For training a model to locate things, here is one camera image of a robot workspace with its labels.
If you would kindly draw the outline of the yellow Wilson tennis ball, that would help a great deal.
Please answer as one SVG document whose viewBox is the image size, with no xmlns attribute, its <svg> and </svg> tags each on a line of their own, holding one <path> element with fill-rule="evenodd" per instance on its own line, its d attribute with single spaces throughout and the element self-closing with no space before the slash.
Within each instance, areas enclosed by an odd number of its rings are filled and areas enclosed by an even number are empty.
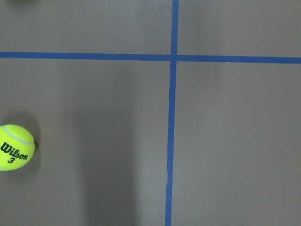
<svg viewBox="0 0 301 226">
<path fill-rule="evenodd" d="M 0 170 L 11 171 L 26 165 L 33 157 L 35 143 L 32 134 L 18 125 L 0 127 Z"/>
</svg>

